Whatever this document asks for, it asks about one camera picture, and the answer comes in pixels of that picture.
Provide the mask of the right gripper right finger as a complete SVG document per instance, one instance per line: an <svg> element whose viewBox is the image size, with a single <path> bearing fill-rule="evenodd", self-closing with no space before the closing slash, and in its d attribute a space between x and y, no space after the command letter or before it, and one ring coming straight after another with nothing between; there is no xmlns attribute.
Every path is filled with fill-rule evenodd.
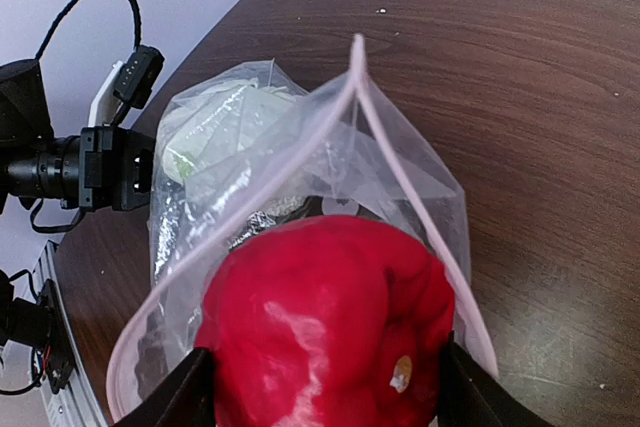
<svg viewBox="0 0 640 427"><path fill-rule="evenodd" d="M512 397L454 340L440 354L439 426L550 427Z"/></svg>

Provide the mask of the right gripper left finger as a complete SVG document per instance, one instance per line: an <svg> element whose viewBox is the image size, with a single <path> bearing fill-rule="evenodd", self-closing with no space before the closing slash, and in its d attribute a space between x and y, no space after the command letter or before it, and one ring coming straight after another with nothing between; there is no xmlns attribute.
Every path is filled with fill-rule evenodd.
<svg viewBox="0 0 640 427"><path fill-rule="evenodd" d="M195 348L117 427L214 426L214 362Z"/></svg>

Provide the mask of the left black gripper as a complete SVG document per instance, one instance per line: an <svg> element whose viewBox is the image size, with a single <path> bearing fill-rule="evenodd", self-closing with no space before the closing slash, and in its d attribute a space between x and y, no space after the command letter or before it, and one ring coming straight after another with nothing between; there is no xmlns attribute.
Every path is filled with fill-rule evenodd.
<svg viewBox="0 0 640 427"><path fill-rule="evenodd" d="M155 140L121 127L84 128L79 150L79 208L132 211L150 202Z"/></svg>

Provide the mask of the white fake garlic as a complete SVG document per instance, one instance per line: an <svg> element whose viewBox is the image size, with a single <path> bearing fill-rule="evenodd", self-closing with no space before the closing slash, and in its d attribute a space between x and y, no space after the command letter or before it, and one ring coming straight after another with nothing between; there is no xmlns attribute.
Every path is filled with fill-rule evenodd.
<svg viewBox="0 0 640 427"><path fill-rule="evenodd" d="M256 77L209 82L175 96L160 121L156 152L164 173L182 184L191 175L248 148L306 92L263 85Z"/></svg>

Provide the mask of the clear zip top bag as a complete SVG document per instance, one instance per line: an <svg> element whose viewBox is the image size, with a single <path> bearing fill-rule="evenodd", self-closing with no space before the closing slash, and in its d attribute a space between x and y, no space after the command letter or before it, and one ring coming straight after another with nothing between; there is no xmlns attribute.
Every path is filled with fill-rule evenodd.
<svg viewBox="0 0 640 427"><path fill-rule="evenodd" d="M258 61L187 90L253 77L263 85L295 84L274 62ZM326 215L384 221L434 252L455 293L456 340L487 373L498 374L470 288L464 190L371 79L365 40L356 35L348 70L298 98L248 148L180 184L164 173L155 147L151 290L109 360L106 395L114 420L137 408L191 351L207 283L228 253L269 228L309 216L314 206Z"/></svg>

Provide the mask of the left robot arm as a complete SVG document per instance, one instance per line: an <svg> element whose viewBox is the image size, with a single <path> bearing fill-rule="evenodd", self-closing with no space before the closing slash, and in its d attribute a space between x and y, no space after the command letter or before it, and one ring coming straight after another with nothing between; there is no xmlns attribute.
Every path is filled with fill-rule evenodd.
<svg viewBox="0 0 640 427"><path fill-rule="evenodd" d="M154 140L119 126L53 134L40 63L1 67L1 199L30 208L56 199L84 212L131 211L150 202Z"/></svg>

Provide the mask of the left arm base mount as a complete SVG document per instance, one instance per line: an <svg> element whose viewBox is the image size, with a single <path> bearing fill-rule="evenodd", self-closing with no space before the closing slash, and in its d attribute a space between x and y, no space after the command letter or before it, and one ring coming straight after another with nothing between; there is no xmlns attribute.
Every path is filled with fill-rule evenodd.
<svg viewBox="0 0 640 427"><path fill-rule="evenodd" d="M67 386L76 367L57 286L53 280L45 280L40 292L35 294L35 300L30 302L14 295L14 282L24 275L28 277L29 287L33 288L33 275L26 269L13 276L1 274L1 344L12 341L29 347L38 370L27 386L3 390L1 394L5 397L24 395L47 380L51 392L56 395Z"/></svg>

